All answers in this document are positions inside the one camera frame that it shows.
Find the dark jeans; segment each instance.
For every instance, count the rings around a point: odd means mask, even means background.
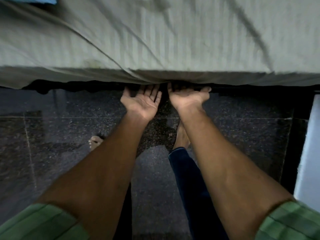
[[[228,240],[229,238],[214,209],[201,172],[186,149],[178,147],[171,151],[169,161],[176,177],[193,239]],[[130,184],[113,239],[131,238],[132,206]]]

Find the mattress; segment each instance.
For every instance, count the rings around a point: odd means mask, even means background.
[[[0,0],[0,86],[320,84],[320,0]]]

